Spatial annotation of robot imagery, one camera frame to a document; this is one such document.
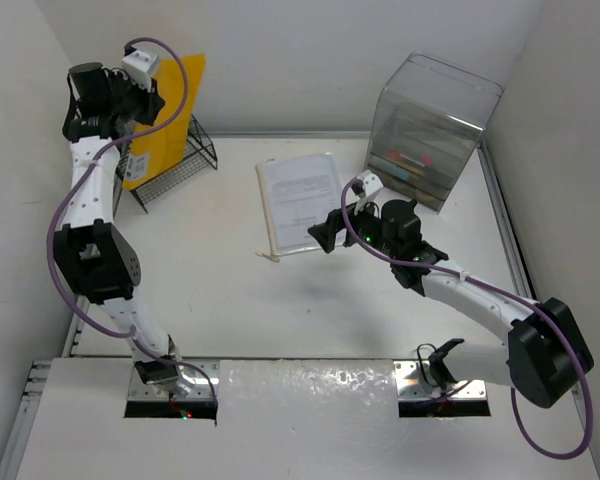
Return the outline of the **blue translucent highlighter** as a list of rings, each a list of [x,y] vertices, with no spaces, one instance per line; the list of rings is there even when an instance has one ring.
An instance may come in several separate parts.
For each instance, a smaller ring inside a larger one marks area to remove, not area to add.
[[[404,170],[396,170],[391,173],[395,178],[400,179],[401,181],[407,181],[409,179],[409,173]]]

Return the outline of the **orange black highlighter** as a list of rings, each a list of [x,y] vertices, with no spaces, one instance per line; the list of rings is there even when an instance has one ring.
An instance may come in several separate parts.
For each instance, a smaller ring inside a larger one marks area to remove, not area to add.
[[[406,157],[404,155],[394,150],[389,150],[387,152],[387,158],[395,163],[404,162],[406,160]]]

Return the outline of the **yellow translucent highlighter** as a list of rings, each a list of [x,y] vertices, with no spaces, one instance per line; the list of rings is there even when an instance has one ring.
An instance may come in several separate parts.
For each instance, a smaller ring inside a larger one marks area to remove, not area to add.
[[[407,164],[405,169],[413,175],[424,176],[426,174],[426,170],[419,165]]]

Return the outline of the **pink black highlighter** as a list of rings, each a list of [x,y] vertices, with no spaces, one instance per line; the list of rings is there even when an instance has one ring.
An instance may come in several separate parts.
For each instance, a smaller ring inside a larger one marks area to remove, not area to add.
[[[434,164],[433,158],[431,156],[422,156],[418,162],[426,167],[431,167]]]

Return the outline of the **clear plastic drawer cabinet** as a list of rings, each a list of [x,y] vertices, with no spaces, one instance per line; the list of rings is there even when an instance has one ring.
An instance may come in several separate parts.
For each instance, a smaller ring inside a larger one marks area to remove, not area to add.
[[[440,211],[484,136],[504,93],[488,77],[439,57],[411,53],[384,85],[376,103],[365,167],[383,185],[419,204]],[[406,157],[395,163],[394,150]],[[421,165],[431,156],[431,167]],[[419,165],[424,176],[407,164]],[[409,173],[407,181],[391,175]]]

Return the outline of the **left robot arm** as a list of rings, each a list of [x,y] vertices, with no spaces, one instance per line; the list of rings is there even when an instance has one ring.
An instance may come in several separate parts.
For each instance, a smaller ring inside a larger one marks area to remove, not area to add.
[[[140,261],[114,224],[113,205],[120,149],[131,141],[125,126],[152,128],[165,102],[154,79],[140,86],[99,62],[70,68],[67,84],[62,133],[72,179],[47,233],[50,274],[67,303],[81,296],[111,318],[115,327],[102,331],[128,343],[144,384],[172,392],[183,379],[175,347],[139,302]]]

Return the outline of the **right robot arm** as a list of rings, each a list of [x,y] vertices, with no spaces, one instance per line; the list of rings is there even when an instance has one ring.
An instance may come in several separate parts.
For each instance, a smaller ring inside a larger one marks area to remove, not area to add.
[[[435,348],[421,369],[432,388],[446,391],[478,379],[510,386],[534,405],[549,408],[578,382],[579,371],[593,368],[593,356],[564,302],[515,301],[461,278],[459,266],[423,239],[414,202],[391,200],[361,210],[349,205],[308,229],[326,253],[334,250],[340,232],[346,234],[345,246],[362,242],[390,258],[403,288],[454,308],[500,340],[498,347],[481,347],[452,338]]]

